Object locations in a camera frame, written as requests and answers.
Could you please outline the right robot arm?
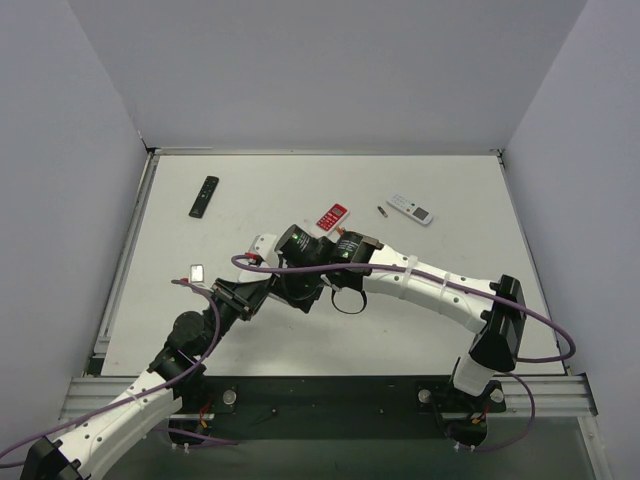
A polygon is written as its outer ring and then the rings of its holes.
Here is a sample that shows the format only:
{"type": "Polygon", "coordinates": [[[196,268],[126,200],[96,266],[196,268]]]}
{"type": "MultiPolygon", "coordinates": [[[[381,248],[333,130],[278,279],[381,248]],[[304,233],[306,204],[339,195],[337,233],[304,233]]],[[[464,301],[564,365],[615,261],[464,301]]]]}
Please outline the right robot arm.
{"type": "Polygon", "coordinates": [[[458,323],[474,338],[452,375],[455,389],[472,397],[486,391],[498,372],[517,363],[526,314],[519,280],[497,281],[455,275],[401,254],[354,231],[337,240],[314,237],[297,225],[259,249],[270,267],[283,267],[284,297],[310,306],[322,287],[350,289],[364,296],[387,295],[423,307],[458,323]]]}

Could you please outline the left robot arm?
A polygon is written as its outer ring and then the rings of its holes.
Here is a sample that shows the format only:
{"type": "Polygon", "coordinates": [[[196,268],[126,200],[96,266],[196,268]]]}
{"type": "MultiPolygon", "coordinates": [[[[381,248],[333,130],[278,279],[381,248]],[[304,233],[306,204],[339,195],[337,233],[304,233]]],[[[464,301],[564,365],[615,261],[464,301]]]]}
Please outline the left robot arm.
{"type": "Polygon", "coordinates": [[[249,320],[259,310],[273,280],[218,279],[209,289],[174,283],[202,296],[208,308],[180,314],[148,368],[115,400],[71,421],[55,439],[38,438],[27,452],[22,479],[101,479],[165,418],[199,408],[205,398],[203,361],[236,320],[249,320]]]}

